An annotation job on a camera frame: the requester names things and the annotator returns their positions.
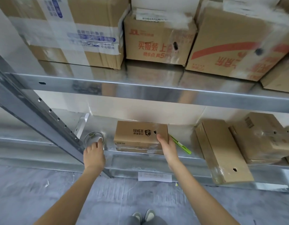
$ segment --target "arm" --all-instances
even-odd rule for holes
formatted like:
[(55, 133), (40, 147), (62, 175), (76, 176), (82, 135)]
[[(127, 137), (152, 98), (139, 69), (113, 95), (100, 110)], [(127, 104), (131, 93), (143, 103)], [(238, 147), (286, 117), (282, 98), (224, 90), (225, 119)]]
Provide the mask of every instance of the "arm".
[(174, 172), (191, 207), (202, 225), (239, 225), (214, 197), (204, 189), (179, 160), (176, 145), (169, 136), (169, 143), (157, 135), (169, 168)]
[(91, 186), (105, 166), (101, 139), (84, 150), (84, 165), (80, 178), (34, 225), (74, 225), (77, 222)]

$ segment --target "forearm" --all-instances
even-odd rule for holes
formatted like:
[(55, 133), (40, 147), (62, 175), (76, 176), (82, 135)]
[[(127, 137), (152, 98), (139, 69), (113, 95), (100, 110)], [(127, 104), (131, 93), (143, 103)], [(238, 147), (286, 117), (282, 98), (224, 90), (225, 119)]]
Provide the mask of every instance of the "forearm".
[(74, 225), (99, 174), (99, 169), (85, 169), (71, 188), (34, 225)]
[(172, 166), (191, 207), (202, 225), (239, 225), (239, 223), (204, 189), (180, 161)]

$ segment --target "white wall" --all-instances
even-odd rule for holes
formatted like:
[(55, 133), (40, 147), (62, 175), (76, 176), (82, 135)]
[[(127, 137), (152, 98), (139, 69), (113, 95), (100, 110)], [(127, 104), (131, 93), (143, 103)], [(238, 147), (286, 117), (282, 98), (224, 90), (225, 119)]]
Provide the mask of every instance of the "white wall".
[[(258, 1), (266, 4), (276, 4), (278, 0), (240, 0), (240, 1)], [(199, 0), (131, 0), (132, 7), (171, 10), (195, 14)]]
[[(51, 91), (36, 91), (36, 93), (51, 108), (164, 124), (195, 125), (200, 118), (223, 119), (231, 123), (240, 120), (251, 111)], [(284, 127), (289, 125), (289, 114), (267, 113), (274, 114)]]

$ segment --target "gray pants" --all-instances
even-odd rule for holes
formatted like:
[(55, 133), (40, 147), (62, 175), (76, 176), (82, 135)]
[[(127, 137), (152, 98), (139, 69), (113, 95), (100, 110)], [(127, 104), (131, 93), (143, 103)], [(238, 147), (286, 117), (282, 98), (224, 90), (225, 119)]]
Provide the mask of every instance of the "gray pants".
[[(129, 216), (124, 225), (140, 225), (140, 222), (135, 216)], [(144, 222), (142, 225), (167, 225), (167, 223), (159, 216), (155, 216), (154, 219)]]

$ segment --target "paper debris on floor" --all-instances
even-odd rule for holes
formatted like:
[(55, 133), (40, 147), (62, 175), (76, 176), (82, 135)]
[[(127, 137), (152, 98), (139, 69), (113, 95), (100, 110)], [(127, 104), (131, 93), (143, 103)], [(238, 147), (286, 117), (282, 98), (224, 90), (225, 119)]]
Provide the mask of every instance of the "paper debris on floor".
[(157, 174), (148, 172), (138, 172), (138, 181), (163, 181), (172, 182), (170, 174)]

